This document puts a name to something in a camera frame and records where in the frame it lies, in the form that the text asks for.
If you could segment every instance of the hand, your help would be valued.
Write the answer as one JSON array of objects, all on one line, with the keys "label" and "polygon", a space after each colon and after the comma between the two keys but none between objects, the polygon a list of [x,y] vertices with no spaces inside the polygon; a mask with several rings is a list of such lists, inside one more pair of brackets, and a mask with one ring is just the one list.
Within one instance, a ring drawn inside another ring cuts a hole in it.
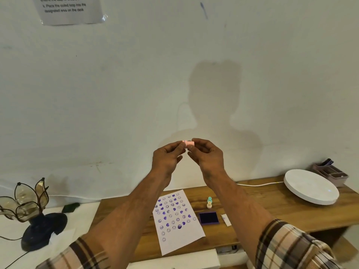
[{"label": "hand", "polygon": [[165,179],[165,187],[170,183],[171,175],[176,169],[177,163],[183,158],[181,154],[186,152],[185,147],[185,143],[179,140],[153,152],[151,172]]},{"label": "hand", "polygon": [[225,174],[223,152],[208,140],[193,138],[195,146],[187,145],[188,155],[202,171],[204,182],[211,188],[213,177]]}]

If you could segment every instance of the pink object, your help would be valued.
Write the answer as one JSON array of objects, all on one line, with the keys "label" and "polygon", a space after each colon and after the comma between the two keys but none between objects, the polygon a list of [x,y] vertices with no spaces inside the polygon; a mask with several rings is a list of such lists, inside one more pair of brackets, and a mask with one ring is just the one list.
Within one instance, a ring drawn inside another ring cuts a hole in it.
[{"label": "pink object", "polygon": [[189,145],[189,144],[195,146],[195,142],[192,142],[190,140],[183,140],[182,142],[184,142],[186,144],[186,148],[187,148],[187,145]]}]

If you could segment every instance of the dark green object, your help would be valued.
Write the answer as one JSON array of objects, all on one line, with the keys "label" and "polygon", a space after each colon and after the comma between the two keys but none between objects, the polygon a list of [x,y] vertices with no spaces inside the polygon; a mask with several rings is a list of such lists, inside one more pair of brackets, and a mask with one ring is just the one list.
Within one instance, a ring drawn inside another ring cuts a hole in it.
[{"label": "dark green object", "polygon": [[80,203],[72,203],[72,204],[65,205],[64,208],[62,209],[62,213],[74,212],[75,209],[79,206],[80,206]]}]

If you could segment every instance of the plaid shirt sleeve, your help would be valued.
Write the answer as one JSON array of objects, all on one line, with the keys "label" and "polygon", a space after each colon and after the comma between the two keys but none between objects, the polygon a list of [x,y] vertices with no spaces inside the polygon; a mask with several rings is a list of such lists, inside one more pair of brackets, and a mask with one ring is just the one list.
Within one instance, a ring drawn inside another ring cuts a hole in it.
[{"label": "plaid shirt sleeve", "polygon": [[340,269],[327,244],[281,220],[263,231],[256,269]]},{"label": "plaid shirt sleeve", "polygon": [[58,256],[47,259],[37,269],[108,269],[110,261],[102,246],[86,234]]}]

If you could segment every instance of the black cable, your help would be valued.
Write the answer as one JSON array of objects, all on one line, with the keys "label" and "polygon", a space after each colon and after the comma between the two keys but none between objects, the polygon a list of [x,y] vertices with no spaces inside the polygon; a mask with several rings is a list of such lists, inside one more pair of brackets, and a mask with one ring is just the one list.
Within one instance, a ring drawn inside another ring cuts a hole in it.
[{"label": "black cable", "polygon": [[8,240],[8,241],[17,241],[17,240],[22,239],[22,237],[19,238],[19,239],[9,239],[9,238],[5,238],[5,237],[3,237],[3,236],[0,236],[0,238],[5,239],[5,240]]},{"label": "black cable", "polygon": [[13,264],[14,264],[14,262],[15,262],[15,261],[17,261],[19,258],[24,257],[27,253],[28,253],[28,252],[26,252],[25,254],[22,254],[20,257],[18,257],[16,260],[14,260],[11,264],[9,264],[8,266],[6,266],[4,269],[9,268],[11,265],[13,265]]}]

